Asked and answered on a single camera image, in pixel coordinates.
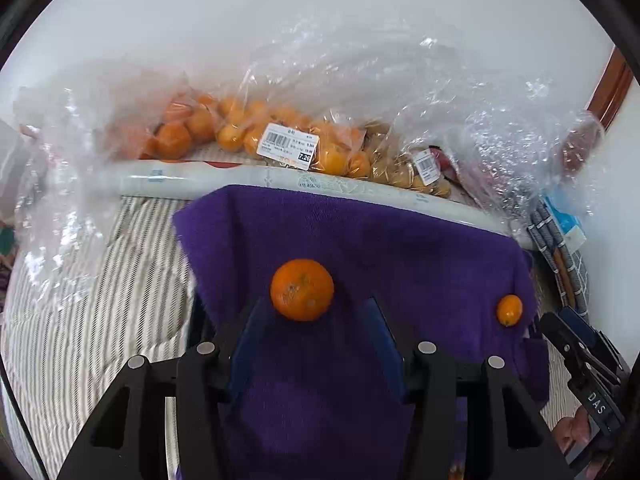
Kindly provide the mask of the person right hand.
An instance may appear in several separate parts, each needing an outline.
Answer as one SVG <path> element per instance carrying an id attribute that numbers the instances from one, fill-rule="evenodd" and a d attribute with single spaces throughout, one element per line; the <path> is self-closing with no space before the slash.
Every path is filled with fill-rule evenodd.
<path id="1" fill-rule="evenodd" d="M 591 452 L 590 462 L 582 468 L 581 479 L 597 479 L 605 463 L 604 447 L 600 434 L 595 434 L 588 411 L 581 406 L 573 416 L 561 418 L 552 430 L 552 436 L 563 455 L 571 464 L 582 451 Z"/>

